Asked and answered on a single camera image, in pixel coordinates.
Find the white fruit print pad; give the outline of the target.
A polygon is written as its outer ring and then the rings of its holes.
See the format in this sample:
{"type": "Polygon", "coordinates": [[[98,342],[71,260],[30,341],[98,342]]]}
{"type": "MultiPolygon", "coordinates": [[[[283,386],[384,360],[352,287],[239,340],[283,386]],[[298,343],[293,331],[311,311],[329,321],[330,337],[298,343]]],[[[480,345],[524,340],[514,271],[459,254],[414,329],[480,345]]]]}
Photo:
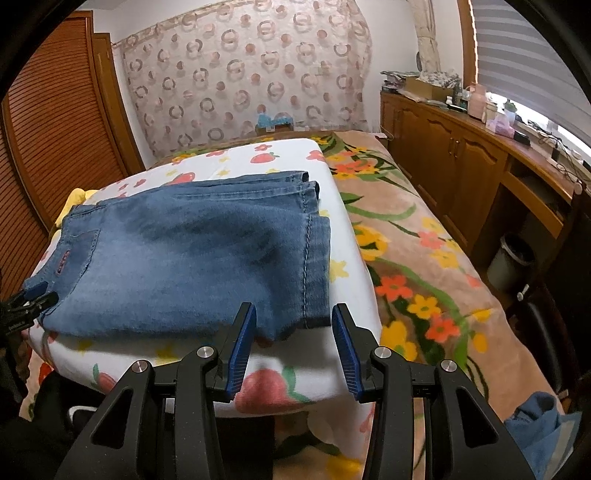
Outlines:
{"type": "Polygon", "coordinates": [[[222,417],[304,411],[308,428],[365,456],[370,406],[346,388],[332,307],[381,331],[370,274],[320,146],[276,140],[190,155],[114,182],[65,217],[33,272],[60,296],[29,330],[63,376],[109,391],[130,364],[164,365],[242,303],[257,330],[222,417]]]}

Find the circle pattern sheer curtain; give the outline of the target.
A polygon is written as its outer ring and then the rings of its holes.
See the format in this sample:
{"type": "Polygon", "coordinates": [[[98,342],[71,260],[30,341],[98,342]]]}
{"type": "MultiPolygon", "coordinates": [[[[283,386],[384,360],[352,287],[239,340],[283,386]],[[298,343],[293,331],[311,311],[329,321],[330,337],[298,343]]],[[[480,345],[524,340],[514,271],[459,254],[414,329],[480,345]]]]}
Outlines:
{"type": "Polygon", "coordinates": [[[366,130],[372,38],[353,1],[226,1],[118,43],[140,129],[156,159],[256,135],[366,130]]]}

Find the brown wooden side cabinet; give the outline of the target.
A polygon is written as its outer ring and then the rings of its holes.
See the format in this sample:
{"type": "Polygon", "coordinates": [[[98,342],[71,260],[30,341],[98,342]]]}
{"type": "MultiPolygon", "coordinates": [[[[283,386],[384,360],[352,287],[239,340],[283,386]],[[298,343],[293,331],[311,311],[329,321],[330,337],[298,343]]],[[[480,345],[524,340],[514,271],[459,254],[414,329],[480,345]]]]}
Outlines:
{"type": "Polygon", "coordinates": [[[473,264],[487,268],[502,238],[543,263],[571,211],[573,183],[533,148],[471,117],[382,93],[393,159],[473,264]]]}

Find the cardboard box on cabinet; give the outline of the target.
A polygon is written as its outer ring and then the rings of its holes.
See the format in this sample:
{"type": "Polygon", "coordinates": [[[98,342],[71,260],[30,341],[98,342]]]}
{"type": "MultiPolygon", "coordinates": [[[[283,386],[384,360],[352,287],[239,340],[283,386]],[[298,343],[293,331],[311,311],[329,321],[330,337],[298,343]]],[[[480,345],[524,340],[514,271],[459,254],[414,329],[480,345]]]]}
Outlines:
{"type": "Polygon", "coordinates": [[[448,97],[454,97],[453,88],[444,88],[424,82],[419,78],[407,78],[405,90],[426,100],[445,102],[448,97]]]}

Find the yellow plush toy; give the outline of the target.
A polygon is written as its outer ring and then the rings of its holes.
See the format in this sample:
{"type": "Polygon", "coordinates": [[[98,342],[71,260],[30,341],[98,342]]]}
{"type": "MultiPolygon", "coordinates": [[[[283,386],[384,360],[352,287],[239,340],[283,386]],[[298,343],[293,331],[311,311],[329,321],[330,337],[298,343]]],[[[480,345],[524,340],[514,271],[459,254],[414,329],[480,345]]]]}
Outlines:
{"type": "Polygon", "coordinates": [[[60,229],[64,218],[70,213],[73,207],[82,205],[85,201],[90,199],[97,190],[83,190],[81,188],[75,188],[68,195],[66,202],[55,221],[55,228],[60,229]]]}

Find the pink bottle on cabinet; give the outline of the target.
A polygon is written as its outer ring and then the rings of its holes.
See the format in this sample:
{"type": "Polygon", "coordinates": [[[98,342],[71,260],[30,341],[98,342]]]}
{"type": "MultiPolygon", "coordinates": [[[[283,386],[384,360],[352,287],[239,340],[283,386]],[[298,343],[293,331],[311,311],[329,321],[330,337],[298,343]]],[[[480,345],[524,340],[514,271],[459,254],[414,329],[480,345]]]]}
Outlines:
{"type": "Polygon", "coordinates": [[[468,115],[481,121],[485,115],[488,99],[486,88],[478,83],[472,83],[468,87],[470,93],[468,99],[468,115]]]}

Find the beige tied drape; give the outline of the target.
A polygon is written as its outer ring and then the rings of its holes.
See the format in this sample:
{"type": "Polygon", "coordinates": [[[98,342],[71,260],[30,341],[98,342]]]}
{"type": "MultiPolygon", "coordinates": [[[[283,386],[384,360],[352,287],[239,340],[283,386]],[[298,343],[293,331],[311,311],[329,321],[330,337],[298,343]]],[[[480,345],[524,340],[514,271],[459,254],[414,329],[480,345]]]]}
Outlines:
{"type": "Polygon", "coordinates": [[[415,33],[418,41],[418,53],[421,70],[437,72],[441,70],[441,60],[436,38],[436,22],[431,0],[409,0],[415,33]]]}

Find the grey zebra window blind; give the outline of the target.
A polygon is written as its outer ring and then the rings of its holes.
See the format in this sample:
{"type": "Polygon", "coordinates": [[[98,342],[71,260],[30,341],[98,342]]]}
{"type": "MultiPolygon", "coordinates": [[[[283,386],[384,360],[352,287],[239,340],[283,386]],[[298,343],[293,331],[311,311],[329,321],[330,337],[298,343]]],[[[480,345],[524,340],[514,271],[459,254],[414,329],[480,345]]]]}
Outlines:
{"type": "Polygon", "coordinates": [[[590,143],[590,103],[556,51],[505,1],[471,3],[478,80],[590,143]]]}

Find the floral beige bed blanket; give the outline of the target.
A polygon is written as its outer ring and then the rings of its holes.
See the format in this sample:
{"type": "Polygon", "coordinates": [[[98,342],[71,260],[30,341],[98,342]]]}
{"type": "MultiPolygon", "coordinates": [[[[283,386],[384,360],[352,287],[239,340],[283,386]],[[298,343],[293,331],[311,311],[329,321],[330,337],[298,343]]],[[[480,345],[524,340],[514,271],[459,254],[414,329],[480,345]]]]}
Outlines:
{"type": "MultiPolygon", "coordinates": [[[[332,226],[332,299],[348,304],[384,345],[410,361],[455,360],[503,420],[535,392],[556,397],[468,256],[369,134],[183,153],[94,197],[283,170],[308,171],[320,184],[321,213],[332,226]]],[[[328,331],[302,331],[254,349],[238,398],[216,411],[247,429],[260,415],[273,415],[281,451],[276,479],[362,474],[374,410],[349,395],[328,331]]]]}

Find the brown louvered wardrobe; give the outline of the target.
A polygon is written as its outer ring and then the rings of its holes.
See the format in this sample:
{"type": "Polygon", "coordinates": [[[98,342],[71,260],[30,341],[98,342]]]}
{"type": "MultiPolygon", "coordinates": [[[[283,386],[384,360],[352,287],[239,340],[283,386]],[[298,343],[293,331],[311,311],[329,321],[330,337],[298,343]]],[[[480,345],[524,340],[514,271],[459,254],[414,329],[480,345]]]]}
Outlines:
{"type": "Polygon", "coordinates": [[[70,14],[1,102],[1,296],[17,292],[76,188],[144,171],[122,102],[110,36],[70,14]]]}

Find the blue denim pants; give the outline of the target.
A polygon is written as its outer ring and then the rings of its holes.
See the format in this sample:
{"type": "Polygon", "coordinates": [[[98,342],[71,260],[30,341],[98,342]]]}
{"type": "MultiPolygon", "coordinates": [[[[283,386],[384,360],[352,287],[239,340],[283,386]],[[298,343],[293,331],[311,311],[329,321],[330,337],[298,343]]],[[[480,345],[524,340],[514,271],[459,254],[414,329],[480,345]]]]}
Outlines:
{"type": "Polygon", "coordinates": [[[211,335],[242,303],[271,341],[329,325],[331,225],[304,171],[167,184],[75,207],[24,285],[42,326],[83,338],[211,335]]]}

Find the blue denim garment on floor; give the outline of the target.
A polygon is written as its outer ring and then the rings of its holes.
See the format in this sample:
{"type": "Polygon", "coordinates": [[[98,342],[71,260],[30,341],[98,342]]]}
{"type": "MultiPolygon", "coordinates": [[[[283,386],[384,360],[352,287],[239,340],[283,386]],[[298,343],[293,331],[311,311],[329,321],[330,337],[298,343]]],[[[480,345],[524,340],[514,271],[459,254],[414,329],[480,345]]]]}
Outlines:
{"type": "Polygon", "coordinates": [[[558,406],[555,396],[535,392],[504,421],[536,479],[552,479],[574,450],[582,413],[558,406]]]}

